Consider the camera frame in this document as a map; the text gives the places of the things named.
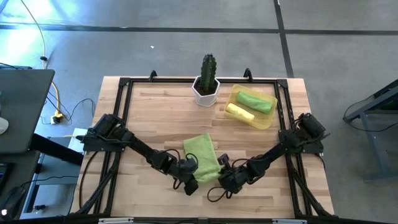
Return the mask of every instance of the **wooden tabletop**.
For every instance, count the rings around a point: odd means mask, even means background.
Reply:
[[[112,113],[120,77],[104,77],[99,93],[93,124],[104,113]],[[310,112],[304,80],[288,79],[294,116]],[[247,124],[224,117],[223,108],[232,84],[222,83],[218,101],[211,108],[198,106],[191,83],[135,83],[127,118],[127,128],[154,149],[177,149],[183,153],[183,140],[209,133],[217,156],[227,153],[234,161],[263,154],[278,141],[280,129],[277,113],[269,129],[258,130]],[[274,96],[274,87],[268,84],[243,84]],[[284,114],[285,98],[281,91]],[[91,154],[85,156],[75,190],[71,212],[78,210],[78,189],[81,174]],[[104,153],[99,152],[88,168],[83,184],[83,203],[98,185]],[[326,211],[333,213],[328,184],[321,160],[312,154],[303,154],[308,188]],[[217,180],[200,185],[191,196],[183,187],[173,190],[173,178],[152,169],[145,159],[126,149],[121,158],[114,194],[112,216],[130,217],[213,217],[213,218],[290,218],[294,216],[285,159],[271,164],[265,177],[253,185],[244,185],[231,199],[207,201],[207,191],[217,186]],[[102,209],[106,203],[104,194]],[[298,190],[300,207],[303,197]]]

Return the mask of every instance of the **yellow tray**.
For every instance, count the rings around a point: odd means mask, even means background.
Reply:
[[[255,97],[258,97],[259,99],[271,102],[272,106],[271,106],[270,112],[268,114],[265,114],[263,112],[251,109],[250,107],[245,106],[245,105],[243,105],[241,103],[238,103],[236,101],[236,96],[238,95],[239,91],[242,91],[244,93],[250,94],[250,95],[255,96]],[[273,96],[261,93],[259,91],[254,91],[254,90],[252,90],[252,89],[250,89],[248,87],[245,87],[245,86],[234,85],[232,87],[231,94],[229,94],[228,101],[225,104],[224,115],[226,117],[228,117],[228,118],[233,118],[233,119],[245,122],[245,123],[247,123],[247,124],[249,124],[249,125],[251,125],[251,126],[253,126],[255,128],[258,128],[258,129],[267,129],[271,125],[272,118],[274,117],[274,113],[275,113],[275,108],[276,108],[277,102],[278,102],[278,99],[273,97]],[[235,114],[231,114],[231,113],[227,112],[226,111],[226,107],[230,103],[233,103],[236,106],[238,106],[238,107],[246,110],[247,112],[253,114],[254,115],[254,120],[249,121],[249,120],[244,119],[244,118],[242,118],[240,116],[237,116]]]

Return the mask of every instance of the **white pot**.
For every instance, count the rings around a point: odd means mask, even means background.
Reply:
[[[199,94],[197,92],[197,90],[195,89],[195,84],[197,83],[198,79],[200,78],[200,76],[197,76],[195,81],[192,84],[192,90],[195,93],[195,97],[197,99],[197,103],[200,106],[205,106],[205,107],[210,107],[211,105],[213,105],[214,103],[216,103],[217,101],[217,97],[218,97],[218,90],[220,89],[220,82],[216,80],[217,82],[217,89],[216,91],[211,94],[211,95],[206,95],[206,96],[202,96],[201,94]]]

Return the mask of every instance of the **concrete floor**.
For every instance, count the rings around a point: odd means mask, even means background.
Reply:
[[[278,29],[272,0],[25,2],[44,24]],[[286,29],[398,29],[398,2],[393,0],[280,0],[280,7]],[[10,0],[0,22],[31,19],[18,0]],[[149,75],[156,70],[158,75],[194,76],[209,52],[217,59],[221,77],[240,77],[246,67],[255,77],[287,76],[279,34],[45,31],[44,35],[49,68],[56,72],[54,82],[69,110],[81,99],[96,101],[105,75]],[[0,30],[0,42],[0,62],[40,68],[42,43],[37,30]],[[364,184],[365,175],[378,171],[374,154],[366,135],[341,118],[350,104],[397,79],[398,36],[287,35],[287,43],[294,76],[305,79],[312,113],[332,133],[323,143],[335,213],[396,222],[398,181]],[[36,132],[64,136],[74,128],[87,128],[90,109],[84,103],[73,115],[73,124],[39,123]],[[53,111],[47,103],[42,116],[47,119]],[[392,128],[378,136],[394,136],[397,131]],[[389,148],[396,146],[394,138],[387,140]]]

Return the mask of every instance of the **green cloth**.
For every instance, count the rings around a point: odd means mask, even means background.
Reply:
[[[239,91],[238,95],[236,96],[236,101],[265,114],[270,112],[272,106],[271,102],[261,100],[242,91]]]
[[[198,169],[193,173],[198,183],[206,183],[220,176],[221,167],[218,165],[209,134],[185,140],[184,150],[185,155],[192,153],[198,158]]]

